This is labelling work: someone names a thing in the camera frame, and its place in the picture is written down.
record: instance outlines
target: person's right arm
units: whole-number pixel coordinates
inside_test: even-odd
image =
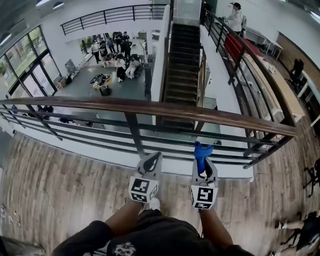
[[[214,209],[202,210],[200,213],[203,236],[214,246],[228,248],[234,244],[229,232],[221,223]]]

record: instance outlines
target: shoe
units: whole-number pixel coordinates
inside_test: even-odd
[[[154,197],[151,199],[149,204],[150,210],[159,210],[160,211],[160,201],[158,198]]]
[[[282,222],[280,222],[280,221],[277,221],[276,223],[275,223],[275,225],[274,225],[274,228],[276,229],[276,230],[282,230],[283,228],[284,228],[284,223],[282,223]]]

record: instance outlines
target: person wearing cap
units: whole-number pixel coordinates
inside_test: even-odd
[[[243,21],[243,15],[241,12],[241,5],[238,2],[233,3],[233,10],[232,14],[227,18],[229,26],[232,28],[232,30],[240,35],[242,30],[242,21]]]

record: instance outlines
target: black sleeve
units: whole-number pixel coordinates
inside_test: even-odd
[[[254,256],[250,252],[242,249],[239,245],[232,245],[229,246],[227,249],[224,250],[224,255],[226,256]]]
[[[51,256],[83,256],[104,247],[113,236],[111,228],[106,223],[95,220],[58,245]]]

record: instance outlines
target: glass door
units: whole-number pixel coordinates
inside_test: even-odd
[[[43,91],[40,90],[38,84],[36,83],[33,77],[33,73],[28,75],[23,81],[23,83],[33,97],[47,96]]]
[[[48,96],[51,96],[55,90],[51,86],[40,65],[35,66],[32,73],[31,76],[34,78],[35,82],[40,85],[40,88],[43,89]]]

